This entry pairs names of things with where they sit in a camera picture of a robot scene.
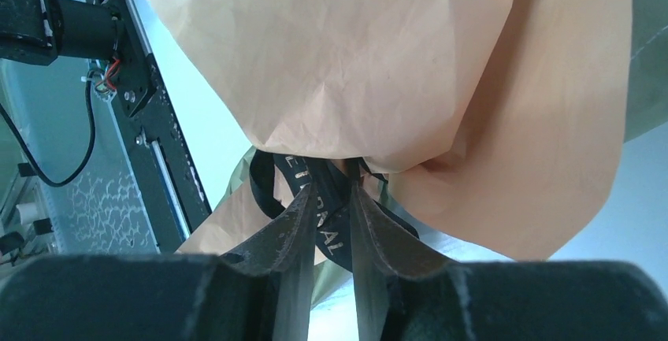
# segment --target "black strap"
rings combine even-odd
[[[285,211],[285,207],[273,197],[273,155],[256,150],[250,161],[248,175],[250,189],[253,192],[258,207],[271,219],[276,219]]]
[[[0,256],[5,256],[25,244],[23,236],[16,231],[10,232],[0,237]]]
[[[362,169],[366,170],[366,172],[368,174],[370,174],[372,177],[375,177],[377,180],[380,180],[380,181],[385,182],[385,183],[388,182],[388,179],[385,178],[385,176],[383,176],[382,174],[371,172],[371,169],[366,164],[366,161],[364,161],[363,158],[358,158],[357,161],[359,162],[359,166],[361,166]]]
[[[304,185],[315,182],[318,191],[316,245],[327,258],[352,271],[348,202],[351,181],[359,180],[359,166],[364,168],[360,161],[361,159],[346,161],[348,173],[352,177],[349,178],[328,160],[269,154],[257,150],[250,162],[250,188],[262,212],[275,219],[285,207],[273,197],[274,166],[284,175],[294,196]],[[380,203],[377,202],[377,205],[388,217],[419,238],[418,232],[410,224]]]

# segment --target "paper bag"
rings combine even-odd
[[[398,172],[450,147],[513,0],[149,1],[258,149]]]
[[[150,2],[255,146],[362,156],[442,232],[546,258],[608,196],[631,0]]]
[[[631,0],[515,0],[458,149],[390,179],[419,220],[546,258],[600,210],[621,156]]]

